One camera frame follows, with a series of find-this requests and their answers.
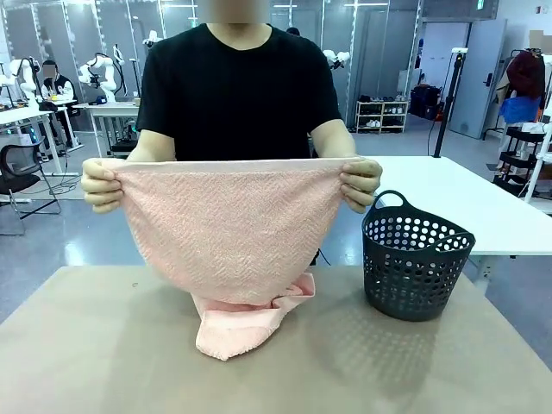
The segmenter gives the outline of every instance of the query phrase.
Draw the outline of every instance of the blue cloth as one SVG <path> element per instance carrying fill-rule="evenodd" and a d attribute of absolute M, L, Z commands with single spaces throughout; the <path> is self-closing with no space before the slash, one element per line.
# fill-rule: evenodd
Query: blue cloth
<path fill-rule="evenodd" d="M 500 115 L 506 123 L 534 122 L 538 112 L 541 98 L 511 97 L 502 103 Z"/>

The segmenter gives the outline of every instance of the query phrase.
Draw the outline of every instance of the person's right hand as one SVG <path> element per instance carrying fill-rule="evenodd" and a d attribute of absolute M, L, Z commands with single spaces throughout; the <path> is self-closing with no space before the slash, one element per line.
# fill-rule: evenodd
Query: person's right hand
<path fill-rule="evenodd" d="M 112 171 L 102 166 L 101 158 L 90 158 L 83 162 L 80 185 L 85 191 L 85 202 L 92 204 L 96 213 L 109 213 L 121 204 L 121 182 L 115 179 Z"/>

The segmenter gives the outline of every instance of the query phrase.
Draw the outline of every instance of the neck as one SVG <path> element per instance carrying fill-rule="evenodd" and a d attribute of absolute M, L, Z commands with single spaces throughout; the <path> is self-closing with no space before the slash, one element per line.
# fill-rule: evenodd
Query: neck
<path fill-rule="evenodd" d="M 237 50 L 260 47 L 272 33 L 264 23 L 208 23 L 207 27 L 219 41 Z"/>

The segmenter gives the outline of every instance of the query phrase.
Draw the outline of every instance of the brown table surface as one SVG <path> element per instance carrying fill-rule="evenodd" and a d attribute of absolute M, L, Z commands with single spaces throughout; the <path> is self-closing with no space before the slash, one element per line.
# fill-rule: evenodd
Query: brown table surface
<path fill-rule="evenodd" d="M 367 305 L 360 267 L 228 362 L 195 348 L 190 296 L 147 267 L 65 267 L 0 325 L 2 414 L 552 412 L 552 373 L 462 276 L 442 317 Z"/>

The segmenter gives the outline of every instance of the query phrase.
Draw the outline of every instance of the plastic basket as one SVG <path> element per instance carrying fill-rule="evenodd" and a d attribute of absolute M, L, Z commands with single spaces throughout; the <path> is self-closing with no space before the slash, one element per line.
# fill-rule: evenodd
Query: plastic basket
<path fill-rule="evenodd" d="M 387 194 L 403 204 L 378 208 Z M 362 222 L 362 244 L 368 302 L 390 317 L 419 322 L 442 313 L 475 237 L 413 207 L 399 192 L 384 191 Z"/>

